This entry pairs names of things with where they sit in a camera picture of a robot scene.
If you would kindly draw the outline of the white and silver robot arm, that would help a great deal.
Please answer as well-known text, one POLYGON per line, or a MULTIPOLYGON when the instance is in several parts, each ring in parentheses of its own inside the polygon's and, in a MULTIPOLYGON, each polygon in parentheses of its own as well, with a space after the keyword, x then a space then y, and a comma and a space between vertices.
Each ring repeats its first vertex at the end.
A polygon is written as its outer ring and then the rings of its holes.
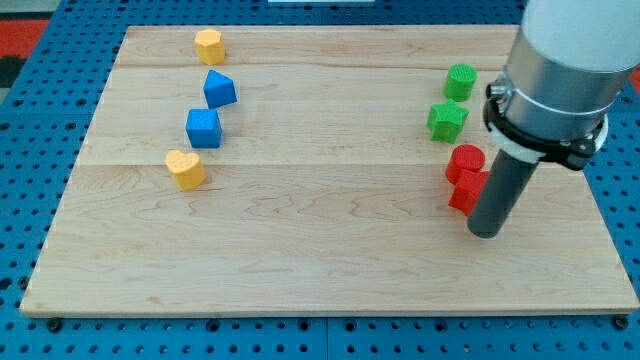
POLYGON ((504 73, 505 116, 546 140, 576 140, 602 120, 639 65, 639 0, 530 0, 504 73))

